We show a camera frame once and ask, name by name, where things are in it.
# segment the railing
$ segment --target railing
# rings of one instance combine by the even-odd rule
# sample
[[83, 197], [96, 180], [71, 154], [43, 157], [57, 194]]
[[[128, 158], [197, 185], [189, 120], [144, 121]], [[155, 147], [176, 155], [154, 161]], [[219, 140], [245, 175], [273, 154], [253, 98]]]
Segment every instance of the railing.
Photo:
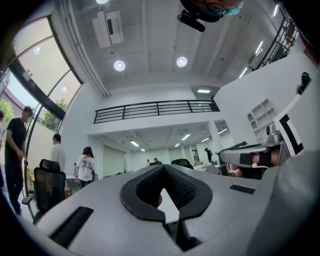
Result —
[[133, 118], [219, 111], [214, 100], [153, 101], [96, 110], [94, 124]]

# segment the office chair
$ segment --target office chair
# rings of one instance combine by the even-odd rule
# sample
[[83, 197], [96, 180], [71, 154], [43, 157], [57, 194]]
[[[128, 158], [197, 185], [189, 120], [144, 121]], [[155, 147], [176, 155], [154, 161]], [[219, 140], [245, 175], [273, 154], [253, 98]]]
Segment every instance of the office chair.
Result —
[[193, 169], [194, 167], [191, 165], [191, 163], [187, 159], [176, 159], [171, 161], [172, 165], [182, 166], [189, 169]]
[[[34, 169], [34, 198], [36, 207], [39, 210], [33, 215], [30, 202], [33, 199], [27, 196], [22, 200], [23, 205], [27, 205], [30, 211], [33, 223], [35, 224], [48, 210], [65, 199], [66, 174], [60, 170], [53, 161], [41, 160], [40, 166]], [[43, 166], [54, 166], [53, 169], [44, 168]]]

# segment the white wall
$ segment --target white wall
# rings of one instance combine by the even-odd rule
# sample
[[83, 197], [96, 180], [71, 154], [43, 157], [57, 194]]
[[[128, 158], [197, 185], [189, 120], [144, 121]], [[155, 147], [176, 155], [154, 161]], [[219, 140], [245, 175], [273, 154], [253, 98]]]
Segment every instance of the white wall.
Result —
[[232, 134], [234, 142], [257, 142], [247, 113], [265, 98], [280, 113], [296, 95], [301, 74], [316, 72], [315, 65], [303, 53], [289, 55], [222, 87], [214, 97]]
[[146, 152], [131, 152], [129, 153], [129, 171], [146, 167], [147, 159], [150, 163], [154, 162], [154, 158], [158, 158], [158, 161], [164, 165], [171, 163], [168, 149], [159, 150], [147, 150]]

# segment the glass window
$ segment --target glass window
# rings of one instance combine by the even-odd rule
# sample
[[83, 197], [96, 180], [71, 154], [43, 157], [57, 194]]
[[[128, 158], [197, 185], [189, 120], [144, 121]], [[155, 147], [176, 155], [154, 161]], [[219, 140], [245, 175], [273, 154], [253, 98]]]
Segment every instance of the glass window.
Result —
[[65, 111], [80, 85], [81, 84], [70, 70], [57, 84], [49, 98]]
[[47, 18], [36, 20], [16, 34], [12, 42], [14, 52], [18, 56], [30, 46], [52, 35]]
[[19, 57], [19, 61], [46, 95], [70, 70], [54, 38], [29, 49]]

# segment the black padding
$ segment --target black padding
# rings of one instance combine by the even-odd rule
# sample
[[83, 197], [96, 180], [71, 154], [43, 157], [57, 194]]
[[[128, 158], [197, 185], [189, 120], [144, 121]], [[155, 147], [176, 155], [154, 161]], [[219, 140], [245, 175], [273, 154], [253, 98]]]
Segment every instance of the black padding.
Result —
[[93, 209], [88, 207], [79, 207], [57, 229], [57, 231], [54, 232], [51, 239], [62, 247], [67, 248], [89, 219], [93, 211]]
[[252, 164], [252, 154], [240, 154], [239, 163], [242, 165], [251, 166]]
[[121, 189], [120, 198], [137, 218], [165, 222], [165, 214], [157, 209], [162, 189], [168, 192], [182, 220], [201, 216], [213, 196], [204, 182], [170, 165], [159, 165], [128, 181]]

